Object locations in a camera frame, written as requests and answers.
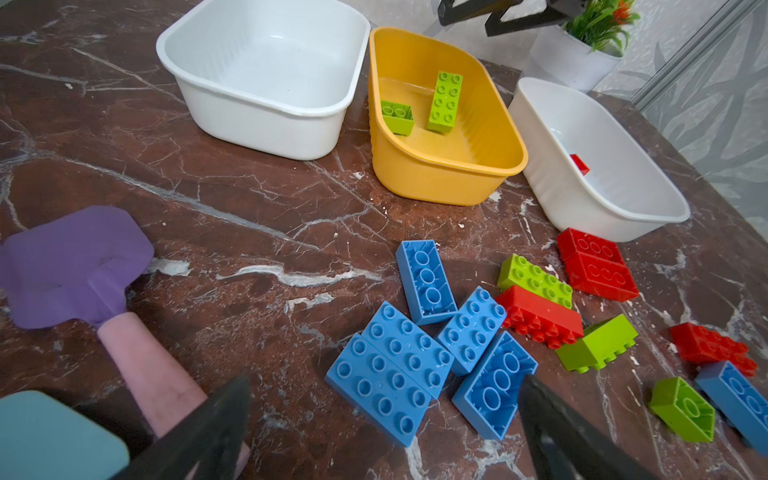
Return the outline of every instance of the blue lego brick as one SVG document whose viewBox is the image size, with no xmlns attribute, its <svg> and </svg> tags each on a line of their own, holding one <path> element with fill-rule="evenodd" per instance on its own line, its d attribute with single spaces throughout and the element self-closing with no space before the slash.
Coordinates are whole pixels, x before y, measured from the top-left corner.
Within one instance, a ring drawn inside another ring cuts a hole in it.
<svg viewBox="0 0 768 480">
<path fill-rule="evenodd" d="M 440 322 L 456 314 L 456 302 L 434 240 L 400 243 L 397 266 L 416 325 Z"/>
<path fill-rule="evenodd" d="M 741 433 L 746 444 L 768 455 L 768 402 L 731 362 L 703 367 L 696 384 Z"/>
<path fill-rule="evenodd" d="M 451 371 L 469 374 L 506 317 L 504 307 L 484 288 L 477 287 L 437 335 L 437 341 L 456 357 Z"/>
<path fill-rule="evenodd" d="M 477 368 L 453 396 L 453 404 L 486 440 L 504 439 L 518 411 L 523 377 L 538 363 L 509 332 L 493 339 Z"/>
<path fill-rule="evenodd" d="M 404 447 L 411 445 L 430 400 L 427 392 L 358 333 L 331 365 L 326 383 Z"/>
<path fill-rule="evenodd" d="M 362 337 L 432 398 L 440 396 L 453 355 L 389 302 L 382 303 Z"/>
</svg>

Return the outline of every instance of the green plant leaves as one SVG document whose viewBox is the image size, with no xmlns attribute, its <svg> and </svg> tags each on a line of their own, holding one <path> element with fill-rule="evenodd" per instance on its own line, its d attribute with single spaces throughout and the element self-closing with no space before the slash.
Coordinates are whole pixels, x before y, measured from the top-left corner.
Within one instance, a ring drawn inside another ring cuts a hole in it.
<svg viewBox="0 0 768 480">
<path fill-rule="evenodd" d="M 630 11 L 633 3 L 634 0 L 591 0 L 583 14 L 565 24 L 565 31 L 592 50 L 600 50 L 613 42 L 624 51 L 630 39 L 624 27 L 640 19 L 639 14 Z"/>
</svg>

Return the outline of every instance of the plastic bin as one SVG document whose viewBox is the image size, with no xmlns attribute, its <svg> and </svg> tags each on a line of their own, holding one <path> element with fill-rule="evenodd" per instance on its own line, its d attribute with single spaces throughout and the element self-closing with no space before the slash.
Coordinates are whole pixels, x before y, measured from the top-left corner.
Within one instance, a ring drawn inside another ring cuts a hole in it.
<svg viewBox="0 0 768 480">
<path fill-rule="evenodd" d="M 373 170 L 395 194 L 441 204 L 476 205 L 528 154 L 520 134 L 482 64 L 465 51 L 397 28 L 371 33 L 368 99 Z M 439 71 L 464 76 L 455 127 L 426 130 Z M 415 125 L 408 137 L 387 127 L 381 100 L 410 105 Z"/>
<path fill-rule="evenodd" d="M 198 126 L 294 160 L 339 140 L 370 32 L 336 0 L 204 0 L 157 39 Z"/>
<path fill-rule="evenodd" d="M 690 217 L 683 194 L 615 118 L 587 95 L 522 78 L 509 111 L 531 160 L 524 170 L 549 220 L 628 242 Z M 570 155 L 590 168 L 582 175 Z"/>
</svg>

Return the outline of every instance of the white plastic bin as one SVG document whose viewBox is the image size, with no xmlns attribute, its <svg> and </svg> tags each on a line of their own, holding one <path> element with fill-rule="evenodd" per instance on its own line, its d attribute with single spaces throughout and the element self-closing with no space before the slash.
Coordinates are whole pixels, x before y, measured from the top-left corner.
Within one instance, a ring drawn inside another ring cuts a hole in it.
<svg viewBox="0 0 768 480">
<path fill-rule="evenodd" d="M 157 55 L 208 134 L 314 160 L 339 140 L 370 29 L 337 0 L 204 0 Z"/>
<path fill-rule="evenodd" d="M 509 105 L 528 148 L 523 170 L 549 220 L 614 242 L 684 222 L 683 194 L 602 105 L 579 91 L 522 78 Z M 591 169 L 578 170 L 571 154 Z"/>
</svg>

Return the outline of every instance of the red lego brick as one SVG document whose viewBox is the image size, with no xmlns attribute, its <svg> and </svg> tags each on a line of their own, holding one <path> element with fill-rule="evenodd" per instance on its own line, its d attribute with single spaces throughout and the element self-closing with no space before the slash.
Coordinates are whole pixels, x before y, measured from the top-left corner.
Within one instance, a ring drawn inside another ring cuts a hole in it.
<svg viewBox="0 0 768 480">
<path fill-rule="evenodd" d="M 617 302 L 640 296 L 632 274 L 624 265 L 577 253 L 565 261 L 565 270 L 575 290 Z"/>
<path fill-rule="evenodd" d="M 546 343 L 551 349 L 576 343 L 584 336 L 581 315 L 574 310 L 513 286 L 496 297 L 496 303 L 507 310 L 503 327 L 512 328 L 518 335 L 530 335 L 535 342 Z"/>
<path fill-rule="evenodd" d="M 558 249 L 563 261 L 575 253 L 584 253 L 626 266 L 616 243 L 572 228 L 558 235 Z"/>
<path fill-rule="evenodd" d="M 673 326 L 670 333 L 682 359 L 697 365 L 730 360 L 744 376 L 755 376 L 757 364 L 746 356 L 750 348 L 743 343 L 690 322 Z"/>
<path fill-rule="evenodd" d="M 581 161 L 578 155 L 572 154 L 571 159 L 574 161 L 574 163 L 576 164 L 576 167 L 578 168 L 578 170 L 581 172 L 582 175 L 586 175 L 589 173 L 589 167 L 587 167 L 586 163 Z"/>
</svg>

